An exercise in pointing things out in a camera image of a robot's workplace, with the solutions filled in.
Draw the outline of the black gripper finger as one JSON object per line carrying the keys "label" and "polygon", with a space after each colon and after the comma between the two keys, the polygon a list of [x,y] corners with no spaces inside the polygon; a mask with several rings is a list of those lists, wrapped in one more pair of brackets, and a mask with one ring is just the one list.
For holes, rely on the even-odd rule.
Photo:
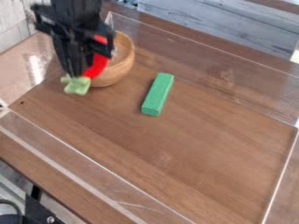
{"label": "black gripper finger", "polygon": [[92,63],[93,53],[100,53],[102,48],[101,44],[97,44],[96,41],[92,39],[93,35],[100,34],[104,37],[108,37],[108,41],[109,41],[108,48],[113,51],[116,32],[110,27],[97,27],[93,30],[88,28],[80,28],[78,30],[81,31],[81,34],[82,34],[82,42],[86,45],[85,56],[88,60],[88,66],[86,66],[88,68]]}
{"label": "black gripper finger", "polygon": [[62,70],[70,78],[81,76],[80,43],[73,38],[53,34],[52,43]]}

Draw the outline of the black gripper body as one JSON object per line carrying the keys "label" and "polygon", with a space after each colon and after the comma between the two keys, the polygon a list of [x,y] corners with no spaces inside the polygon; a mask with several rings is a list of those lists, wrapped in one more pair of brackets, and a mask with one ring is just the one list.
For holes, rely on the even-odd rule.
{"label": "black gripper body", "polygon": [[34,26],[46,34],[58,34],[82,45],[80,28],[109,27],[100,17],[101,0],[50,0],[33,3]]}

